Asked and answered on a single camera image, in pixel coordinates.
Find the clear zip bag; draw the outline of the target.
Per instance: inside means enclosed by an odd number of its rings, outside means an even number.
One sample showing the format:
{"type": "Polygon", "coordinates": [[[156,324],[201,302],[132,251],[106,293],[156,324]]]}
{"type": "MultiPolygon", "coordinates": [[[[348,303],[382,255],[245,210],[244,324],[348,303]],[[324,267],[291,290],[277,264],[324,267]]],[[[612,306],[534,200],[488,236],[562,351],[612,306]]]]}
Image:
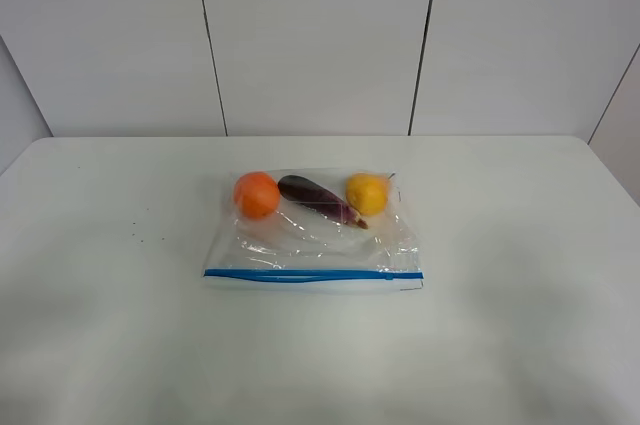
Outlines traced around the clear zip bag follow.
{"type": "Polygon", "coordinates": [[[357,173],[390,179],[385,210],[361,217],[361,229],[283,198],[262,220],[247,219],[233,201],[236,173],[220,187],[221,208],[202,275],[224,288],[313,291],[416,290],[424,285],[419,239],[403,213],[403,195],[392,171],[350,169],[259,170],[277,182],[285,175],[312,180],[346,201],[347,179],[357,173]]]}

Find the yellow pear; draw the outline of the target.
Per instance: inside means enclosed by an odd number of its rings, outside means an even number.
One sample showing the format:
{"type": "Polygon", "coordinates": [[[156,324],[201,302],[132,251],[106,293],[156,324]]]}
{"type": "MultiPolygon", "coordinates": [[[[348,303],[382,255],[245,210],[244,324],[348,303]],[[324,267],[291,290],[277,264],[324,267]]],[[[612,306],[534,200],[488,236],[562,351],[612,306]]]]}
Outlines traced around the yellow pear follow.
{"type": "Polygon", "coordinates": [[[390,179],[379,174],[357,173],[346,181],[347,203],[363,216],[382,213],[388,202],[390,179]]]}

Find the orange fruit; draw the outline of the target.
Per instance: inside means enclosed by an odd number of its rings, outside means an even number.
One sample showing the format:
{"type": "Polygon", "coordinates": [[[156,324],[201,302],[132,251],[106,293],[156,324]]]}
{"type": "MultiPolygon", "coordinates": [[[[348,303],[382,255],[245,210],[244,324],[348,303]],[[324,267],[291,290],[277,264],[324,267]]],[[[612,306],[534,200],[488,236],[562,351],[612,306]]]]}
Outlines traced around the orange fruit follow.
{"type": "Polygon", "coordinates": [[[236,181],[233,201],[245,218],[262,220],[277,210],[280,191],[274,179],[266,172],[250,172],[236,181]]]}

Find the purple eggplant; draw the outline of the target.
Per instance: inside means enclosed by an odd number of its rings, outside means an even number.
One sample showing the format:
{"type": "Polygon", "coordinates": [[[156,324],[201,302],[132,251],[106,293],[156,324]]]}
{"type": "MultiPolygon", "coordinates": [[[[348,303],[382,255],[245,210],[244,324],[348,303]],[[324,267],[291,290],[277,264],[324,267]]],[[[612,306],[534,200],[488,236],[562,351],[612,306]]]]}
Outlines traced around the purple eggplant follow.
{"type": "Polygon", "coordinates": [[[368,229],[367,222],[346,201],[316,182],[299,175],[285,175],[277,186],[283,198],[315,211],[329,220],[368,229]]]}

